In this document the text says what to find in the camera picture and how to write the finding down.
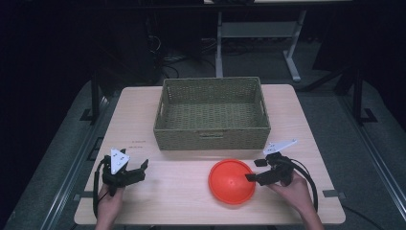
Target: table top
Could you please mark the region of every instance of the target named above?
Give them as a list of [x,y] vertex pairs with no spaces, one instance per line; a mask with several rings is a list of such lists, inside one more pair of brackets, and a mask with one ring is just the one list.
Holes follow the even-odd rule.
[[[284,149],[282,155],[302,162],[309,170],[318,191],[322,223],[344,222],[346,216],[338,197],[323,196],[324,190],[334,190],[334,187],[294,89],[287,84],[261,87],[271,124],[268,142],[298,140],[296,145]],[[123,90],[84,189],[85,192],[93,190],[93,172],[112,148],[126,149],[131,157],[127,166],[129,171],[140,168],[149,159],[146,180],[126,187],[124,207],[116,223],[279,225],[302,222],[281,197],[258,183],[251,199],[239,205],[225,204],[212,195],[208,176],[215,163],[235,158],[247,164],[254,173],[262,173],[269,169],[254,164],[255,159],[264,157],[261,149],[160,151],[153,126],[161,90],[161,86]],[[92,198],[80,200],[75,222],[96,223]]]

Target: woven basket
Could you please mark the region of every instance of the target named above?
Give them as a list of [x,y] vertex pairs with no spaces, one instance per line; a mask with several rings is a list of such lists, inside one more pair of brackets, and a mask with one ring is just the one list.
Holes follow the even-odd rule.
[[270,130],[249,77],[165,80],[153,131],[160,150],[259,150]]

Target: orange plastic bowl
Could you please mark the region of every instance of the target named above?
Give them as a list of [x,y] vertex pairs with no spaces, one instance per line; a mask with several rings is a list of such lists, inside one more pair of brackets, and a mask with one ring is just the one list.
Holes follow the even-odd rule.
[[244,162],[236,159],[222,160],[210,171],[210,190],[216,198],[225,203],[243,203],[251,198],[256,185],[247,180],[247,173],[252,171]]

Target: human hand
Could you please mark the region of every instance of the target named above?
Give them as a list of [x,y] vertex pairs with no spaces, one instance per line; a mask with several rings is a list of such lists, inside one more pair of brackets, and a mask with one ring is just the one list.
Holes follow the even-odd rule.
[[125,188],[118,188],[114,196],[108,193],[108,185],[102,184],[99,191],[98,220],[96,230],[112,229],[114,221],[123,207]]
[[301,215],[304,226],[308,230],[325,229],[319,215],[313,207],[313,202],[308,192],[307,181],[296,171],[292,173],[292,182],[285,186],[284,184],[270,184],[268,187],[282,196],[290,206],[292,206]]
[[313,208],[313,203],[308,192],[307,181],[301,177],[296,171],[292,173],[292,182],[285,186],[284,184],[270,184],[268,187],[282,196],[290,206],[292,206],[300,214]]

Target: black cable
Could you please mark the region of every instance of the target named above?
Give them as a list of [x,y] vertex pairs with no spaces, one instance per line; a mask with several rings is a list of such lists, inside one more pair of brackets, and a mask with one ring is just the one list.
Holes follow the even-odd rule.
[[305,169],[305,171],[307,172],[307,174],[310,175],[310,172],[308,172],[308,169],[305,167],[304,164],[302,164],[302,162],[300,162],[300,161],[298,161],[298,160],[295,160],[295,159],[290,159],[290,160],[299,163],[299,164],[302,166],[302,168]]
[[108,194],[108,191],[99,199],[99,202]]
[[174,67],[172,67],[172,66],[168,66],[168,65],[162,65],[162,67],[167,67],[167,68],[172,69],[173,71],[175,71],[175,72],[176,72],[176,78],[179,79],[179,71],[177,71],[176,68],[174,68]]
[[210,39],[210,41],[205,41],[205,40],[202,40],[202,43],[203,43],[203,47],[201,48],[201,53],[202,53],[202,55],[205,55],[205,54],[207,54],[207,55],[209,55],[209,54],[212,54],[215,50],[216,50],[216,47],[217,47],[217,41],[213,38],[213,39]]
[[[229,38],[222,38],[221,39],[221,45],[226,44],[228,42]],[[217,52],[217,41],[212,45],[208,47],[204,47],[202,49],[202,55],[212,55]]]
[[93,181],[93,213],[95,214],[95,217],[98,217],[98,206],[99,206],[99,177],[100,177],[100,169],[102,164],[104,164],[104,159],[100,162],[98,165],[98,168],[95,171],[95,178]]
[[161,69],[161,73],[165,76],[166,79],[170,79],[168,73],[165,70]]
[[299,173],[301,173],[304,178],[308,181],[308,183],[310,184],[311,187],[311,191],[313,193],[313,206],[314,209],[317,210],[319,209],[319,198],[317,197],[317,190],[316,190],[316,185],[314,184],[313,179],[310,177],[309,174],[307,174],[305,172],[305,170],[303,170],[301,167],[299,167],[298,165],[296,165],[295,163],[291,162],[290,160],[284,160],[284,159],[277,159],[276,162],[279,163],[283,163],[283,164],[287,164],[291,167],[293,167],[295,170],[299,171]]
[[372,224],[373,226],[375,226],[377,229],[379,229],[379,230],[385,230],[384,228],[382,228],[382,227],[379,226],[377,223],[375,223],[373,220],[371,220],[370,218],[367,218],[367,217],[364,216],[363,214],[361,214],[361,213],[359,213],[359,212],[357,212],[357,211],[355,211],[355,210],[353,210],[353,209],[351,209],[351,208],[349,208],[349,207],[347,207],[347,206],[345,206],[345,205],[342,205],[342,206],[343,206],[344,209],[346,209],[346,210],[348,210],[348,211],[350,211],[350,212],[353,212],[354,214],[358,215],[358,216],[361,217],[362,219],[366,220],[367,222],[369,222],[370,224]]
[[75,223],[69,230],[74,230],[78,226],[77,223]]
[[[234,44],[227,43],[224,45],[222,54],[225,56],[241,56],[241,55],[245,55],[250,52],[249,48],[245,44],[242,44],[242,42],[230,42],[230,43],[234,43]],[[242,47],[244,50],[239,51],[238,47]]]
[[185,61],[187,59],[189,59],[189,58],[188,57],[181,57],[181,58],[176,59],[176,60],[167,60],[166,65],[174,64],[174,63],[181,62],[181,61]]

